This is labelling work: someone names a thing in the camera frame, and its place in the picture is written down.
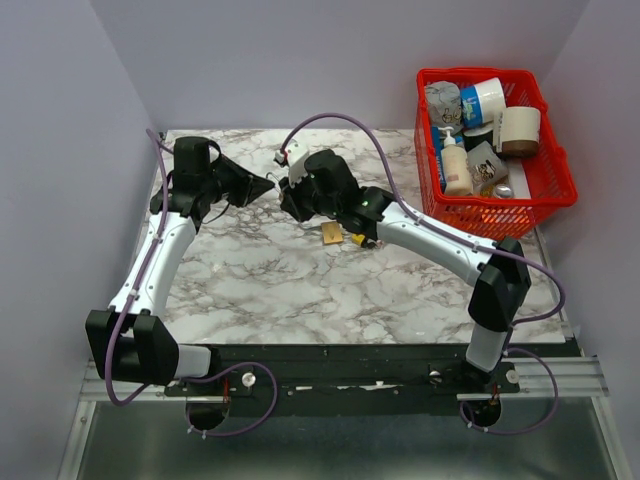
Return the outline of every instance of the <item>marble table surface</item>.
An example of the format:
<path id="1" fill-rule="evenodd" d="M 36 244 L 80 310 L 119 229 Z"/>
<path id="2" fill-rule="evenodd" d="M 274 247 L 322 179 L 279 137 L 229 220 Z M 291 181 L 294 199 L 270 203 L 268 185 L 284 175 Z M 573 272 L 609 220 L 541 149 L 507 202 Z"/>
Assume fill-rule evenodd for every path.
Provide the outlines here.
<path id="1" fill-rule="evenodd" d="M 287 130 L 174 130 L 215 139 L 250 171 L 278 177 L 273 163 Z M 403 196 L 422 210 L 412 130 L 376 131 Z M 307 129 L 296 136 L 312 151 L 332 148 L 361 184 L 388 188 L 373 145 L 354 130 Z M 165 154 L 167 168 L 171 156 Z M 159 176 L 154 191 L 159 188 Z M 224 207 L 214 205 L 207 217 Z M 449 271 L 395 245 L 366 250 L 345 242 L 323 246 L 323 218 L 296 223 L 279 208 L 275 190 L 249 207 L 231 207 L 203 225 L 187 249 L 163 318 L 183 343 L 456 343 L 468 342 L 472 289 Z M 540 259 L 533 236 L 527 257 Z M 519 314 L 553 305 L 549 284 L 533 272 Z M 519 326 L 516 342 L 562 342 L 558 318 Z"/>

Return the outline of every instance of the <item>light purple wall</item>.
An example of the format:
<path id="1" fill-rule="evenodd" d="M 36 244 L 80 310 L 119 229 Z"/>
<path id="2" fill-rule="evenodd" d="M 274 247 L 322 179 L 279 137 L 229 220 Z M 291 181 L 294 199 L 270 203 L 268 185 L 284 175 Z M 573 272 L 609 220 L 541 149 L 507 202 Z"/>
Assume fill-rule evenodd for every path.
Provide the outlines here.
<path id="1" fill-rule="evenodd" d="M 151 118 L 171 128 L 286 127 L 328 110 L 412 127 L 421 68 L 523 67 L 543 78 L 587 4 L 91 2 Z"/>
<path id="2" fill-rule="evenodd" d="M 149 119 L 86 0 L 0 6 L 0 478 L 55 478 L 153 173 Z"/>
<path id="3" fill-rule="evenodd" d="M 640 478 L 640 3 L 591 0 L 543 84 L 579 203 L 545 225 L 580 343 L 598 354 Z"/>

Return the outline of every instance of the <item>lotion bottle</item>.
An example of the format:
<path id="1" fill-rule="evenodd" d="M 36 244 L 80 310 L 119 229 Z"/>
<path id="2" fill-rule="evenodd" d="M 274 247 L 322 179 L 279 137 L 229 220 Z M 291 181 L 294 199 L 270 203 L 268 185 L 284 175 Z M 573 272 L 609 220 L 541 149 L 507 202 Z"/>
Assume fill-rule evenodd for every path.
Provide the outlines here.
<path id="1" fill-rule="evenodd" d="M 447 182 L 445 195 L 462 197 L 473 194 L 471 174 L 467 168 L 467 152 L 456 145 L 456 140 L 451 136 L 452 127 L 442 129 L 447 135 L 442 149 L 442 169 Z"/>

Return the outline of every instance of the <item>red basket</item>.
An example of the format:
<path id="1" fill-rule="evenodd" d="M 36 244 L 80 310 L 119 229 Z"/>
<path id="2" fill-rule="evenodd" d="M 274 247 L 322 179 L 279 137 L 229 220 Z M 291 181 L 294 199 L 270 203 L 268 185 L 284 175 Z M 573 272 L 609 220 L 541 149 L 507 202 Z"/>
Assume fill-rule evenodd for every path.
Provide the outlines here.
<path id="1" fill-rule="evenodd" d="M 452 197 L 440 191 L 424 87 L 447 80 L 462 89 L 493 77 L 502 83 L 507 106 L 536 107 L 541 113 L 538 155 L 522 161 L 531 199 Z M 532 73 L 495 68 L 423 69 L 417 83 L 414 142 L 425 213 L 465 232 L 501 240 L 506 235 L 520 238 L 558 208 L 576 202 L 578 193 L 567 166 L 567 153 L 556 142 L 547 104 Z"/>

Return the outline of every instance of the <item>white cable clip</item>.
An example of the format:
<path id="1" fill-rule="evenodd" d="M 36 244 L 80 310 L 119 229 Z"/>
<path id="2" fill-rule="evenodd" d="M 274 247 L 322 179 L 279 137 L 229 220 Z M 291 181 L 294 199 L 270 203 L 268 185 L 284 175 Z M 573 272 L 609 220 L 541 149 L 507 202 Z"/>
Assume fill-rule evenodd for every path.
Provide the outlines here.
<path id="1" fill-rule="evenodd" d="M 284 167 L 287 165 L 287 152 L 281 152 L 280 149 L 276 150 L 275 155 L 273 156 L 273 160 L 280 165 L 281 167 Z"/>
<path id="2" fill-rule="evenodd" d="M 414 215 L 416 216 L 416 218 L 413 220 L 413 224 L 414 224 L 416 227 L 423 226 L 423 225 L 422 225 L 422 222 L 424 222 L 424 221 L 425 221 L 425 220 L 424 220 L 424 215 L 423 215 L 422 213 L 420 213 L 420 212 L 414 212 Z"/>

